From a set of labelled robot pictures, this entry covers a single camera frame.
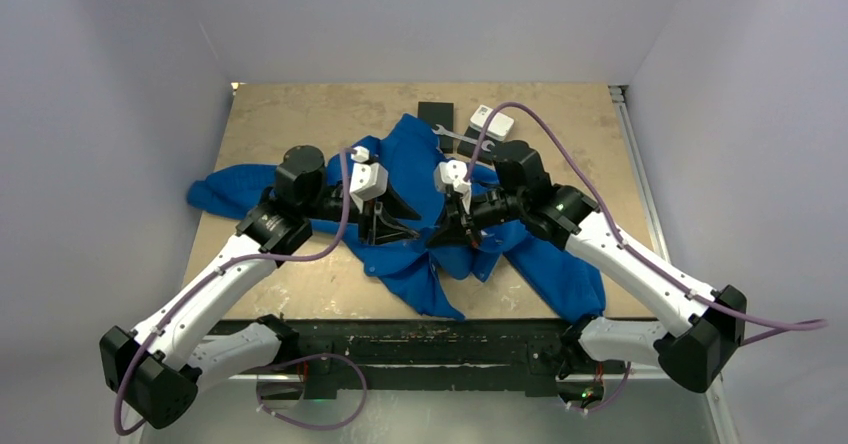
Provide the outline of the blue zip jacket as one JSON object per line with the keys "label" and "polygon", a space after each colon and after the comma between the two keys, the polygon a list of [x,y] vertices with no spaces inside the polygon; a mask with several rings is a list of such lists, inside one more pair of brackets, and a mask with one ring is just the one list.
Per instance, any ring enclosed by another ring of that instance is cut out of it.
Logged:
{"label": "blue zip jacket", "polygon": [[[343,241],[363,262],[365,274],[379,278],[417,313],[464,320],[465,316],[449,303],[438,271],[455,279],[474,275],[485,281],[501,257],[562,319],[573,322],[605,310],[600,272],[532,236],[519,221],[485,229],[487,235],[478,248],[426,247],[426,239],[434,231],[444,206],[444,195],[435,188],[432,174],[446,158],[425,121],[404,114],[386,137],[366,136],[353,146],[377,154],[388,170],[390,184],[421,216],[421,220],[406,224],[419,231],[421,238],[368,246],[359,241],[355,218],[351,218]],[[210,214],[239,221],[271,186],[275,168],[269,164],[240,164],[216,171],[191,185],[187,202]]]}

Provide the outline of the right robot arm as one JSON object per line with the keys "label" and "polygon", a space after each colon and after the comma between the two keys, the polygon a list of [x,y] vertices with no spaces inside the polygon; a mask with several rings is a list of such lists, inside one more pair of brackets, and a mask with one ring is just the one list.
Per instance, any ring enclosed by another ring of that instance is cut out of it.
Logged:
{"label": "right robot arm", "polygon": [[521,222],[534,237],[611,277],[656,318],[579,318],[561,345],[567,369],[584,371],[608,360],[655,366],[684,389],[706,392],[742,344],[746,296],[693,279],[632,240],[597,200],[553,183],[526,142],[497,145],[493,163],[498,182],[479,195],[472,193],[466,163],[436,166],[434,184],[445,203],[428,246],[477,246],[484,229]]}

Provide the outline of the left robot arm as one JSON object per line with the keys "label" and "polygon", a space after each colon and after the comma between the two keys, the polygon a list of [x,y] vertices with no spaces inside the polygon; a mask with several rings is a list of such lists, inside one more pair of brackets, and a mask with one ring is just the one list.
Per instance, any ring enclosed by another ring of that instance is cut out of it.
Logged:
{"label": "left robot arm", "polygon": [[217,342],[209,331],[248,290],[286,262],[300,262],[301,246],[316,220],[340,229],[358,227],[361,241],[382,245],[414,239],[413,207],[392,188],[375,154],[357,146],[338,155],[342,176],[327,180],[323,153],[291,148],[273,183],[237,225],[218,255],[174,298],[130,330],[113,327],[99,343],[106,383],[115,392],[113,424],[130,434],[123,410],[141,425],[173,424],[198,394],[247,370],[284,373],[303,360],[298,333],[280,318],[264,316]]}

